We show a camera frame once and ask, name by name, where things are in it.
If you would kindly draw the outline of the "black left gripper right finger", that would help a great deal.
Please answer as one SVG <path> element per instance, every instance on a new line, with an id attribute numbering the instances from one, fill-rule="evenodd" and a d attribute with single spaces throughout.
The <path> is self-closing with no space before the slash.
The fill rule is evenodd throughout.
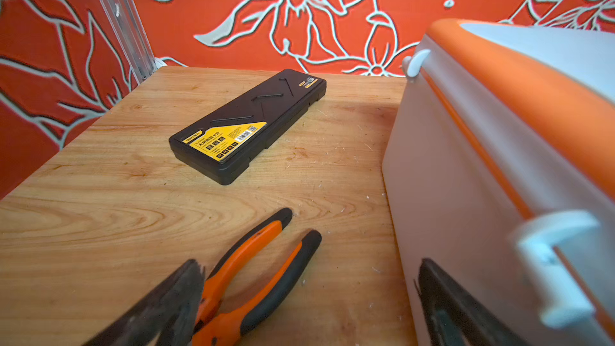
<path id="1" fill-rule="evenodd" d="M 432 345 L 528 344 L 432 259 L 422 259 L 416 289 Z"/>

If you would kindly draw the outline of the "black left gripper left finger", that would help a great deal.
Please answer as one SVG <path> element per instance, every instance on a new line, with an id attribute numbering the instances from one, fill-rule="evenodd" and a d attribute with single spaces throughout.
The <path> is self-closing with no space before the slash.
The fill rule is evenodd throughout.
<path id="1" fill-rule="evenodd" d="M 192 342 L 204 271 L 189 259 L 87 345 L 188 345 Z"/>

